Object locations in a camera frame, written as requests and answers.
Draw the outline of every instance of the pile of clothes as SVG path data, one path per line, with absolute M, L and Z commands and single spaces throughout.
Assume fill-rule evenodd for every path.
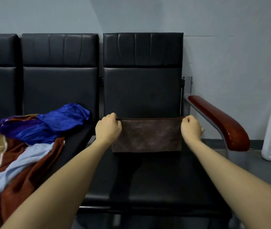
M 0 226 L 35 191 L 60 155 L 64 135 L 90 112 L 66 104 L 47 114 L 12 116 L 0 123 Z

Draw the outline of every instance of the forearm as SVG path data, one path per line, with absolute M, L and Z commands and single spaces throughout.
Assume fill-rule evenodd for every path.
M 271 228 L 271 186 L 200 141 L 188 145 L 246 227 Z
M 95 141 L 80 152 L 25 200 L 2 228 L 71 228 L 107 147 Z

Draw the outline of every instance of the chair leg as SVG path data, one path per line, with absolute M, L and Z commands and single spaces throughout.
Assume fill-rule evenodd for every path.
M 248 152 L 227 150 L 227 157 L 231 162 L 248 170 Z

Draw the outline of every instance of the hand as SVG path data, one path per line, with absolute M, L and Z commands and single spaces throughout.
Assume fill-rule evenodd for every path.
M 187 116 L 182 120 L 181 133 L 185 143 L 189 144 L 193 141 L 201 141 L 201 135 L 204 128 L 201 127 L 199 121 L 193 116 Z
M 116 119 L 116 114 L 111 113 L 97 122 L 95 127 L 97 142 L 105 143 L 108 147 L 115 142 L 122 131 L 122 123 Z

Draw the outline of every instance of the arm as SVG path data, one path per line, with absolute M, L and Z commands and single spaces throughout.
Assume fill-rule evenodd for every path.
M 2 229 L 71 228 L 105 150 L 118 138 L 122 126 L 115 113 L 96 125 L 96 140 L 54 173 L 19 206 Z
M 182 136 L 221 196 L 247 228 L 271 228 L 271 186 L 203 144 L 201 130 L 193 116 L 183 119 Z

